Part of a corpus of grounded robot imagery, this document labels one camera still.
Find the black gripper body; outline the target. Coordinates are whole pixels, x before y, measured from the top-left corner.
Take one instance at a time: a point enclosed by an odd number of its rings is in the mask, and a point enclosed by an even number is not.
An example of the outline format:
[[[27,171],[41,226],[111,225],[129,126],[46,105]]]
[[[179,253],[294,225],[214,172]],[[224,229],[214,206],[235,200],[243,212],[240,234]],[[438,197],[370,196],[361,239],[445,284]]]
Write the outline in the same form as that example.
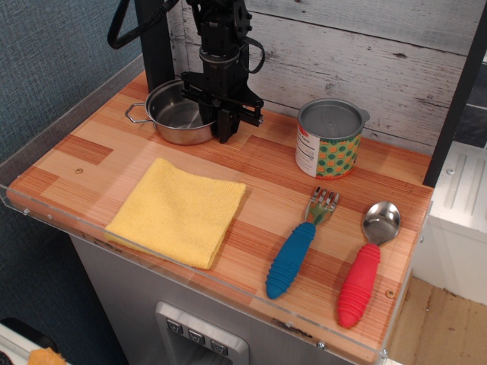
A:
[[[180,75],[185,98],[198,105],[199,101],[207,103],[217,111],[234,111],[240,120],[259,126],[263,100],[249,89],[248,77],[239,61],[224,65],[205,62],[202,73],[185,71]]]

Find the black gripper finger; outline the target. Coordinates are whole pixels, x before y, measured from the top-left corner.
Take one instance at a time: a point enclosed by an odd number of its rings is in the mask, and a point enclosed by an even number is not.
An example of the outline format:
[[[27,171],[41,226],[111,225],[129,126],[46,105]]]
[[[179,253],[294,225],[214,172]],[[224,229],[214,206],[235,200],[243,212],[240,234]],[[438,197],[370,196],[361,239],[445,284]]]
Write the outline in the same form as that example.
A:
[[[199,114],[202,119],[202,124],[209,130],[210,136],[213,138],[218,131],[217,119],[218,111],[214,106],[199,101]]]
[[[218,111],[218,138],[222,144],[228,142],[230,137],[237,132],[239,123],[239,115],[236,112],[225,109]]]

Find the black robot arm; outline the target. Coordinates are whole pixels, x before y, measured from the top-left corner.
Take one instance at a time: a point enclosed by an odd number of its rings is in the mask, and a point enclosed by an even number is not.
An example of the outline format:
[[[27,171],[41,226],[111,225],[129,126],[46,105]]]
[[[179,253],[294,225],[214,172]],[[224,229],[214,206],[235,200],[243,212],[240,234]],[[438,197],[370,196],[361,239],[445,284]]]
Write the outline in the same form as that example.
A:
[[[189,1],[201,38],[203,72],[181,74],[183,96],[198,104],[203,123],[213,124],[221,143],[237,133],[240,122],[263,122],[264,102],[248,87],[266,59],[261,43],[249,38],[252,14],[243,1]]]

